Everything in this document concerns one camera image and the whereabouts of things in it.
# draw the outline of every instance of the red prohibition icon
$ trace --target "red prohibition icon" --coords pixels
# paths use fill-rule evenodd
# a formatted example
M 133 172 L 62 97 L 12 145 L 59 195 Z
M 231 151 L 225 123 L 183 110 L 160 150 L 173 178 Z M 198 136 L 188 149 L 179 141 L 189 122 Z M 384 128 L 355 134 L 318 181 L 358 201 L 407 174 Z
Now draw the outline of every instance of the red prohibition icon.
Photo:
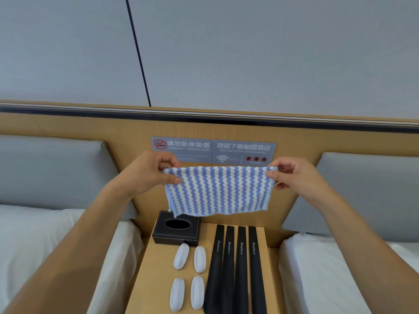
M 158 148 L 159 150 L 164 150 L 166 148 L 167 144 L 166 144 L 165 141 L 163 141 L 161 139 L 158 139 L 158 140 L 154 141 L 154 146 L 156 148 Z

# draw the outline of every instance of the wooden tabletop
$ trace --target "wooden tabletop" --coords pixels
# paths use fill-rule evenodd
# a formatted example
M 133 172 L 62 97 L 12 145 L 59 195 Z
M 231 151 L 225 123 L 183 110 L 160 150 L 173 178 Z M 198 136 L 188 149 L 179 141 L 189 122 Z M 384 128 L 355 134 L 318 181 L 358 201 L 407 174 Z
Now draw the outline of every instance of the wooden tabletop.
M 235 248 L 237 245 L 238 226 L 235 227 Z M 207 255 L 207 267 L 205 272 L 200 274 L 207 284 L 208 271 L 210 269 L 212 247 L 214 244 L 215 230 L 217 224 L 201 224 L 199 244 L 205 248 Z M 270 258 L 266 245 L 265 231 L 261 227 L 256 228 L 259 242 L 259 250 L 262 264 L 262 274 L 265 288 L 266 307 L 269 314 L 279 314 L 278 304 L 275 295 L 274 279 L 272 276 Z M 203 313 L 201 309 L 195 311 L 191 305 L 191 284 L 194 276 L 199 275 L 194 267 L 195 248 L 189 249 L 188 259 L 182 270 L 173 267 L 173 260 L 178 246 L 166 244 L 156 244 L 153 238 L 147 245 L 143 262 L 138 272 L 131 297 L 128 302 L 125 314 L 166 314 L 173 313 L 170 310 L 169 300 L 173 280 L 182 278 L 185 280 L 185 297 L 182 309 L 179 313 Z M 248 252 L 248 271 L 249 271 L 249 252 Z M 250 296 L 250 272 L 249 280 L 249 309 L 251 313 Z

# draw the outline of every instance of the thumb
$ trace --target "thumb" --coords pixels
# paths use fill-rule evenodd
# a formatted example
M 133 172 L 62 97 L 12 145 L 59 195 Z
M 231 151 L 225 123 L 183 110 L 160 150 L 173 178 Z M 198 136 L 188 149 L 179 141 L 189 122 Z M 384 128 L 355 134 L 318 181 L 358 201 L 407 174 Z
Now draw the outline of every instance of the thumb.
M 160 184 L 180 184 L 182 179 L 172 174 L 160 174 Z
M 274 170 L 265 172 L 265 175 L 271 179 L 285 184 L 288 184 L 292 179 L 292 174 L 282 173 Z

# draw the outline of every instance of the folded cloth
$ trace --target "folded cloth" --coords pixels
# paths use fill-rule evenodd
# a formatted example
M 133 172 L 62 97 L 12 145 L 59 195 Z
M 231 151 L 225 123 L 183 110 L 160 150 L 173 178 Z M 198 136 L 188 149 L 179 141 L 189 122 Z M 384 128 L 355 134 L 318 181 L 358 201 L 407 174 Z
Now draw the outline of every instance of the folded cloth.
M 163 170 L 183 179 L 167 184 L 169 211 L 174 216 L 230 215 L 268 210 L 275 181 L 265 172 L 277 167 L 211 166 L 181 167 Z

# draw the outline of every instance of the white bedding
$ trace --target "white bedding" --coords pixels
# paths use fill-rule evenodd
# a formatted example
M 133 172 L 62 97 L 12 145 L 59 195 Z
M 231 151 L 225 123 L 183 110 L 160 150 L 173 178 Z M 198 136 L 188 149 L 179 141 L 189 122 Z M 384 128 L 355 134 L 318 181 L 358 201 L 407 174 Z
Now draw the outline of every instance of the white bedding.
M 0 313 L 83 212 L 0 205 Z M 88 314 L 123 313 L 142 248 L 134 224 L 119 222 Z
M 390 243 L 419 271 L 419 243 Z M 280 247 L 287 314 L 370 314 L 333 238 L 299 233 Z

